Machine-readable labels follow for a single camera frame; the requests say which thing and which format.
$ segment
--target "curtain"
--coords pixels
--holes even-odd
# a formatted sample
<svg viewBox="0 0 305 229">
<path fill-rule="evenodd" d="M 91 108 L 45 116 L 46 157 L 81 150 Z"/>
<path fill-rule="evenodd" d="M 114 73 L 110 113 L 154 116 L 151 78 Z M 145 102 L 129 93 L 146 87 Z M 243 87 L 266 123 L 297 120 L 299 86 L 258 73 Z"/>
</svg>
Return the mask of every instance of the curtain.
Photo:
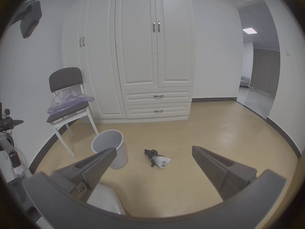
<svg viewBox="0 0 305 229">
<path fill-rule="evenodd" d="M 275 97 L 280 76 L 280 52 L 254 49 L 250 86 Z"/>
</svg>

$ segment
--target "ceiling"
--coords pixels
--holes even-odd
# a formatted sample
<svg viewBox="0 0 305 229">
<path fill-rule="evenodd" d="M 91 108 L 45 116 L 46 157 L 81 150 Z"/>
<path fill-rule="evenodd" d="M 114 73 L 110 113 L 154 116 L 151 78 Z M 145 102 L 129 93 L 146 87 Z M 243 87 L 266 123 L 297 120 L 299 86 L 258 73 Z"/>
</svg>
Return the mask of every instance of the ceiling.
<svg viewBox="0 0 305 229">
<path fill-rule="evenodd" d="M 238 12 L 242 29 L 253 28 L 257 32 L 247 34 L 242 31 L 244 42 L 253 42 L 254 48 L 280 50 L 275 24 L 265 2 L 245 6 Z"/>
</svg>

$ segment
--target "white chair leg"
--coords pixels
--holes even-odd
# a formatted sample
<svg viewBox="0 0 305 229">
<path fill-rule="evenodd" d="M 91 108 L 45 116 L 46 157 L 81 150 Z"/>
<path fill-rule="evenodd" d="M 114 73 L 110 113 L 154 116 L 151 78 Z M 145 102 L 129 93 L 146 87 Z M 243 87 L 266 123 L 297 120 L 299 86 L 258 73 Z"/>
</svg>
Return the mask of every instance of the white chair leg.
<svg viewBox="0 0 305 229">
<path fill-rule="evenodd" d="M 63 138 L 61 137 L 59 131 L 51 124 L 55 134 L 57 135 L 58 139 L 61 141 L 61 143 L 63 144 L 63 146 L 66 148 L 66 150 L 73 156 L 76 157 L 75 153 L 73 153 L 71 151 L 71 149 L 69 149 L 69 147 L 67 146 L 67 144 L 64 142 Z"/>
<path fill-rule="evenodd" d="M 92 116 L 91 116 L 91 114 L 90 114 L 90 111 L 89 111 L 89 108 L 88 108 L 88 107 L 87 107 L 87 109 L 86 109 L 86 113 L 87 113 L 87 115 L 88 115 L 88 117 L 89 117 L 89 120 L 90 120 L 90 122 L 91 122 L 91 124 L 92 124 L 92 127 L 93 127 L 93 129 L 94 129 L 96 135 L 98 135 L 99 132 L 97 131 L 97 128 L 96 128 L 96 126 L 95 126 L 95 124 L 94 124 L 94 122 L 93 122 L 93 119 L 92 119 Z"/>
<path fill-rule="evenodd" d="M 66 127 L 67 127 L 67 130 L 70 133 L 71 137 L 74 137 L 74 134 L 72 133 L 72 131 L 71 131 L 71 129 L 70 129 L 68 124 L 66 124 Z"/>
</svg>

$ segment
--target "white wardrobe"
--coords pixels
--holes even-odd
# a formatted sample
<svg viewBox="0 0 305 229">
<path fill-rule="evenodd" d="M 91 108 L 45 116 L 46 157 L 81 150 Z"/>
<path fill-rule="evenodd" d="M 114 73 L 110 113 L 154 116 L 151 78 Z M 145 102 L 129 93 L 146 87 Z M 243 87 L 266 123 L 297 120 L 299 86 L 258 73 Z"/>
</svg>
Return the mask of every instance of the white wardrobe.
<svg viewBox="0 0 305 229">
<path fill-rule="evenodd" d="M 64 67 L 79 67 L 96 122 L 187 119 L 193 96 L 191 0 L 78 0 L 62 31 Z"/>
</svg>

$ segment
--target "silver handle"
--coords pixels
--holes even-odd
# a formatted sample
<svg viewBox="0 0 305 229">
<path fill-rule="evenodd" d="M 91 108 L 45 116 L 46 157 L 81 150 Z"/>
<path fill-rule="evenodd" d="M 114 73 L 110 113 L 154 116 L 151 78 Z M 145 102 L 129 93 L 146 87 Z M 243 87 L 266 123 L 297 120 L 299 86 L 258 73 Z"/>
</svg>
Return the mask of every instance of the silver handle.
<svg viewBox="0 0 305 229">
<path fill-rule="evenodd" d="M 160 99 L 160 98 L 163 98 L 164 95 L 154 95 L 153 97 L 156 98 L 156 99 Z"/>
</svg>

